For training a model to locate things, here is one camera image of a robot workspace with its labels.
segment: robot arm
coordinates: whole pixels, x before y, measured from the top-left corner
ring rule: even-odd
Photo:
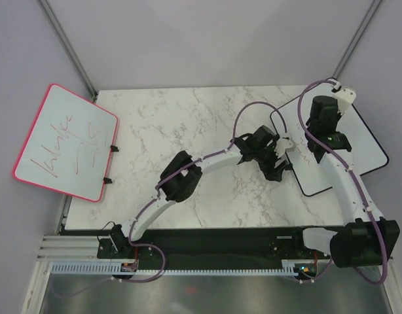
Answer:
[[[399,236],[399,227],[394,220],[386,220],[370,198],[359,175],[356,181],[361,187],[369,207],[364,208],[362,197],[350,171],[356,171],[351,146],[346,136],[336,131],[337,123],[355,99],[355,92],[335,85],[333,97],[317,96],[313,99],[308,131],[319,141],[327,145],[350,166],[348,170],[340,164],[335,155],[329,154],[323,147],[307,136],[308,148],[314,153],[316,161],[322,166],[331,180],[335,195],[342,209],[344,228],[339,232],[325,228],[307,228],[303,231],[304,246],[330,254],[338,267],[380,265],[380,244],[374,226],[368,216],[373,213],[382,232],[386,252],[390,257]],[[192,160],[192,156],[182,151],[170,162],[160,175],[157,186],[158,194],[137,215],[111,232],[111,241],[115,248],[124,243],[124,238],[131,234],[131,241],[138,241],[152,222],[167,208],[191,196],[201,176],[225,166],[233,166],[255,160],[269,181],[282,180],[282,172],[291,166],[282,160],[287,150],[295,145],[286,135],[274,134],[266,126],[261,126],[254,134],[245,134],[234,140],[229,149],[201,156]]]
[[[394,220],[386,220],[372,201],[356,169],[348,139],[336,131],[340,118],[337,98],[317,96],[313,99],[307,130],[324,145],[336,151],[348,164],[348,169],[339,158],[327,152],[308,134],[306,138],[308,148],[314,153],[317,163],[322,166],[332,183],[342,210],[344,228],[338,233],[325,228],[307,228],[303,231],[304,245],[309,249],[330,254],[334,263],[341,268],[380,265],[380,243],[368,212],[373,214],[380,228],[388,258],[399,236],[399,226]],[[360,193],[367,200],[368,207],[364,206]]]
[[[287,150],[294,148],[294,142],[287,135],[280,136],[266,126],[261,126],[254,134],[237,137],[234,145],[229,149],[207,154],[196,160],[192,160],[192,156],[185,151],[179,152],[160,175],[159,184],[161,185],[158,187],[157,196],[153,197],[146,208],[140,212],[140,216],[122,223],[122,233],[127,236],[133,226],[131,240],[139,240],[144,231],[167,208],[192,195],[202,175],[222,167],[255,160],[267,180],[281,182],[282,172],[290,166],[286,160],[282,160],[282,157]],[[188,165],[190,166],[186,170],[168,180],[170,175]]]

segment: metal bar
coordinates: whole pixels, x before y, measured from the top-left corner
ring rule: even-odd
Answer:
[[[88,258],[96,258],[96,254],[98,253],[97,249],[91,248],[84,248],[84,247],[45,247],[39,250],[38,258],[45,257],[45,256],[77,256],[77,257],[84,257],[87,256]]]
[[[54,229],[54,234],[59,234],[62,228],[62,224],[64,221],[64,217],[68,213],[69,210],[69,202],[71,201],[71,196],[63,195],[62,200],[60,202],[60,206],[57,210],[57,221],[56,221],[56,228]]]
[[[56,235],[45,235],[44,236],[44,238],[43,238],[43,241],[62,241],[62,242],[65,242],[65,241],[76,241],[76,240],[78,240],[78,239],[80,239],[80,240],[86,240],[86,241],[94,241],[95,240],[95,237],[86,237],[86,236],[79,236],[79,237],[77,237],[77,236],[75,236],[75,235],[63,235],[63,236],[56,236]]]
[[[44,295],[52,264],[49,262],[37,262],[29,282],[28,290],[22,306],[21,314],[39,313],[43,304]]]
[[[361,23],[359,24],[356,32],[354,33],[354,36],[352,37],[347,49],[345,50],[344,54],[342,55],[335,71],[333,72],[332,77],[335,77],[336,79],[339,78],[339,76],[342,74],[344,71],[346,64],[350,60],[352,54],[354,53],[355,49],[357,48],[359,42],[364,36],[364,33],[368,30],[368,27],[375,17],[376,13],[378,12],[381,4],[384,2],[384,0],[373,0],[373,2],[370,4],[370,7],[367,9]]]
[[[54,30],[60,44],[63,46],[67,56],[75,67],[77,73],[79,74],[83,84],[86,86],[86,89],[89,91],[89,94],[92,96],[92,99],[95,99],[97,95],[97,91],[92,84],[89,76],[86,74],[84,67],[77,56],[76,52],[73,49],[72,44],[70,43],[69,38],[65,34],[61,23],[58,21],[57,16],[55,15],[52,7],[48,3],[47,0],[37,0],[38,5],[43,10],[44,15],[46,16],[48,22],[50,23],[52,29]]]
[[[74,242],[71,242],[69,244],[69,247],[70,248],[74,247],[74,248],[82,248],[82,249],[85,248],[86,249],[86,248],[89,248],[90,245],[92,245],[91,248],[98,247],[98,240],[94,239],[93,242],[89,242],[89,241],[83,241],[81,239],[78,239],[78,240],[76,240]],[[44,241],[43,244],[41,245],[41,248],[42,249],[44,249],[44,248],[57,248],[57,247],[65,247],[65,246],[66,246],[66,244],[63,241]]]
[[[402,313],[402,282],[401,276],[397,271],[394,259],[388,263],[388,276],[384,282],[384,288],[392,307],[393,314]]]

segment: curved white arm segment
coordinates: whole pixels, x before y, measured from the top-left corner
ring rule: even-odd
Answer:
[[[346,150],[337,150],[337,153],[348,163],[348,165],[350,165],[352,171],[357,174],[358,171],[354,166],[352,153]],[[329,180],[332,183],[333,190],[335,191],[335,195],[337,196],[340,208],[342,210],[344,224],[355,222],[357,218],[362,219],[363,222],[370,221],[351,175],[345,171],[344,166],[338,161],[338,159],[332,154],[324,154],[320,165],[325,170]],[[380,217],[383,217],[382,212],[373,203],[363,181],[361,180],[361,177],[358,174],[356,177],[359,185],[361,185],[361,188],[364,191],[365,198],[369,202],[370,209],[373,212],[375,219],[380,220]]]
[[[222,154],[218,154],[209,158],[202,157],[202,161],[197,163],[197,166],[201,167],[202,174],[206,175],[212,171],[221,169],[226,166],[235,166],[242,159],[240,150],[236,145]],[[167,201],[165,193],[160,190],[160,198],[158,198],[154,203],[152,203],[138,218],[138,221],[134,225],[134,230],[131,234],[131,240],[139,240],[146,229],[159,217],[165,210],[175,204],[175,201]],[[122,223],[122,233],[128,237],[130,233],[131,224],[135,219],[131,218]]]
[[[134,225],[134,230],[131,233],[131,241],[137,241],[140,239],[143,236],[144,231],[146,231],[152,222],[175,203],[175,201],[167,201],[165,193],[160,190],[160,198],[146,208]],[[130,228],[134,220],[134,218],[128,219],[122,224],[121,230],[126,237],[130,234]]]

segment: red-framed whiteboard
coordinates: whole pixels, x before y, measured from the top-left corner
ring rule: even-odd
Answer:
[[[99,201],[118,118],[51,84],[13,169],[16,179]]]

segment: marble surface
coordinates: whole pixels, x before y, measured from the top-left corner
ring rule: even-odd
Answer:
[[[228,145],[238,111],[251,101],[281,106],[304,86],[173,88],[101,91],[97,104],[119,118],[115,153],[107,186],[98,203],[73,198],[67,230],[100,229],[108,221],[133,217],[155,194],[155,184],[180,150],[193,156]],[[271,109],[244,111],[236,134],[272,128]],[[283,182],[266,181],[256,162],[220,169],[201,178],[195,193],[163,213],[151,228],[230,228],[342,224],[332,190],[302,195],[294,174]]]

